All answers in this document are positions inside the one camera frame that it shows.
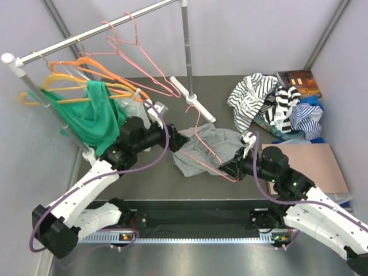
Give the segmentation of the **grey tank top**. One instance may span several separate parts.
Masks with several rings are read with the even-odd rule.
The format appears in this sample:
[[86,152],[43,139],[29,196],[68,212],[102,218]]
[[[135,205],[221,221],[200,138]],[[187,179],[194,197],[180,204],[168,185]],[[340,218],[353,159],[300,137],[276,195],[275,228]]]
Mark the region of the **grey tank top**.
[[212,123],[188,128],[180,133],[187,136],[189,141],[173,153],[173,160],[185,177],[209,173],[212,176],[228,178],[219,167],[231,160],[243,146],[240,133],[216,128]]

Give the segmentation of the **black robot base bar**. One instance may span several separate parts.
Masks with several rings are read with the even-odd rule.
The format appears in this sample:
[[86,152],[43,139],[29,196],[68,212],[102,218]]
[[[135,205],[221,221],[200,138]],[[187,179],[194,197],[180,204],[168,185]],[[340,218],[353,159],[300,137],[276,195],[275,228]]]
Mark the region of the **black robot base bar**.
[[126,200],[119,226],[142,238],[251,237],[283,228],[268,200]]

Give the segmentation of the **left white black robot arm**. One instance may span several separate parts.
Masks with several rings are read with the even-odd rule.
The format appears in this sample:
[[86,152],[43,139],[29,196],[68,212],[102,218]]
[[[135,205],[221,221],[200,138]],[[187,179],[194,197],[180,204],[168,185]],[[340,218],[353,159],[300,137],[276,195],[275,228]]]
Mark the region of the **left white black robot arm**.
[[62,259],[88,235],[112,225],[126,227],[131,219],[130,208],[123,200],[113,198],[93,210],[87,207],[123,175],[153,167],[167,151],[177,152],[188,141],[173,124],[154,122],[145,128],[139,117],[126,119],[117,140],[84,177],[48,206],[34,208],[30,251],[47,250]]

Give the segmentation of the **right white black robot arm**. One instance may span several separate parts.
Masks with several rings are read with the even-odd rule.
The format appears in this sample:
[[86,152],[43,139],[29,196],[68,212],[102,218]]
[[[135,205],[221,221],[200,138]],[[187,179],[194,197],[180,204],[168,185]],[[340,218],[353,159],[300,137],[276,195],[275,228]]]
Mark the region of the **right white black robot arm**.
[[237,179],[251,175],[273,183],[278,198],[261,215],[268,228],[289,227],[335,251],[358,275],[367,275],[367,224],[333,202],[311,179],[289,165],[277,147],[235,156],[219,169]]

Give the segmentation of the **white garment on hanger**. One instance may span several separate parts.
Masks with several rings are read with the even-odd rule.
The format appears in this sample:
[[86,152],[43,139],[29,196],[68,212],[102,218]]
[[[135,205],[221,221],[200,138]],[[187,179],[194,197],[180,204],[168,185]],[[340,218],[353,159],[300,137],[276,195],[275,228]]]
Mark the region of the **white garment on hanger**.
[[[88,72],[77,72],[77,69],[73,69],[71,66],[61,66],[66,71],[67,74],[75,76],[77,78],[85,79],[85,80],[91,80],[87,74],[90,74]],[[138,116],[143,119],[144,126],[146,128],[150,125],[150,120],[148,118],[147,112],[145,110],[144,104],[143,104],[143,97],[138,94],[138,92],[127,92],[123,90],[122,88],[115,87],[113,91],[117,94],[127,94],[128,96],[125,98],[118,99],[118,103],[125,109],[127,115],[129,116]]]

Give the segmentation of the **orange plastic hanger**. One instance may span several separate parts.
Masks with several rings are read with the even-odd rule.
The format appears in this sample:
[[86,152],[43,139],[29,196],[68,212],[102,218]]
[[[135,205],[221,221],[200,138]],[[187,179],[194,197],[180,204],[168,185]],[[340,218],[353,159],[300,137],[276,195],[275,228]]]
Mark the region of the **orange plastic hanger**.
[[73,69],[77,69],[77,72],[88,72],[92,75],[100,76],[102,78],[101,81],[119,84],[118,88],[122,88],[123,90],[130,93],[138,92],[138,94],[141,95],[143,99],[150,100],[150,97],[133,83],[127,81],[121,76],[110,72],[103,65],[92,59],[92,54],[86,53],[84,45],[82,44],[80,39],[77,39],[77,42],[82,45],[82,54],[79,54],[80,57],[78,57],[76,61],[52,62],[50,64],[50,69],[52,72],[59,74],[59,72],[55,70],[56,66],[71,66]]

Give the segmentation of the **green tank top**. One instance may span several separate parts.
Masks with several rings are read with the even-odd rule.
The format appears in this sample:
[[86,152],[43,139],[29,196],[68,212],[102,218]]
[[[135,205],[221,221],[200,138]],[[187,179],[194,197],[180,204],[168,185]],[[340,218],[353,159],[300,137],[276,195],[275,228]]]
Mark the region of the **green tank top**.
[[125,109],[109,98],[111,93],[104,82],[87,82],[86,102],[60,103],[65,99],[61,95],[44,89],[42,92],[82,142],[95,148],[97,156],[116,142],[128,118]]

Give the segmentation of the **black white striped shirt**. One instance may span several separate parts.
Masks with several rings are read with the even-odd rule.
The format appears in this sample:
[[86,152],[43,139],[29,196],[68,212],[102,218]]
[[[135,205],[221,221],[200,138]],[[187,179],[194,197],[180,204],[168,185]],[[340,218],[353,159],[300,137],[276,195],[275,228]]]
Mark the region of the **black white striped shirt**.
[[246,131],[263,106],[266,97],[278,86],[272,75],[254,73],[240,81],[227,99],[233,108],[233,121],[240,132]]

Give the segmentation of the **bold black white striped garment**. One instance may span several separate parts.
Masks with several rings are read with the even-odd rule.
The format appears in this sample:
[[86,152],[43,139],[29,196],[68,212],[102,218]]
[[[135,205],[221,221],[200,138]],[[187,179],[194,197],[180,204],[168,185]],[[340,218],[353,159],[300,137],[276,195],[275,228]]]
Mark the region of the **bold black white striped garment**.
[[281,133],[290,133],[290,116],[300,98],[301,94],[294,86],[278,86],[275,92],[266,96],[258,116]]

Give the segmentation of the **pink cardboard sheet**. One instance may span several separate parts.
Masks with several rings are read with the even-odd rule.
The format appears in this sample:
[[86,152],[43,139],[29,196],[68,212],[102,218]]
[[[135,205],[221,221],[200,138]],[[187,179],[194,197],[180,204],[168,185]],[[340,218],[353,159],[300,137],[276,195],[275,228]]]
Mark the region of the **pink cardboard sheet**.
[[325,194],[349,193],[338,162],[328,143],[276,144],[289,158],[291,168],[303,173]]

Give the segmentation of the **blue white striped shirt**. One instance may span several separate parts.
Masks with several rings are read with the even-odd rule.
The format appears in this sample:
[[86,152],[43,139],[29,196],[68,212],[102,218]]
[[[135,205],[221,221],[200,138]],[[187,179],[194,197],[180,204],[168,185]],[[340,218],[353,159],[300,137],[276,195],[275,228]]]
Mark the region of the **blue white striped shirt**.
[[320,136],[321,125],[319,123],[323,115],[321,107],[300,103],[292,109],[290,124],[292,130],[304,132],[306,140],[314,140]]

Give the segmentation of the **blue garment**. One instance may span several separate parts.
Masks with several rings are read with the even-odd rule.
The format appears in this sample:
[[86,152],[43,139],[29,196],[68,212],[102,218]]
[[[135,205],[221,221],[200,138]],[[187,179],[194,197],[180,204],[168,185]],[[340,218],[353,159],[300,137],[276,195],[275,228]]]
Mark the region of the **blue garment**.
[[318,96],[311,95],[309,97],[303,98],[300,100],[301,104],[308,104],[310,106],[319,106],[322,110],[324,110],[324,107],[322,103],[320,102]]

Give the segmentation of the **book with dark cover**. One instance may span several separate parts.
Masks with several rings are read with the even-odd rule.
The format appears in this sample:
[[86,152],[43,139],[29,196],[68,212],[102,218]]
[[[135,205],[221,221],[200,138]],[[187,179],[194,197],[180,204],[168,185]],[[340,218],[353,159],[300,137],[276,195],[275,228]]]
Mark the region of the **book with dark cover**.
[[294,86],[303,98],[311,96],[322,97],[322,93],[311,71],[281,71],[276,73],[276,77],[281,85],[285,87]]

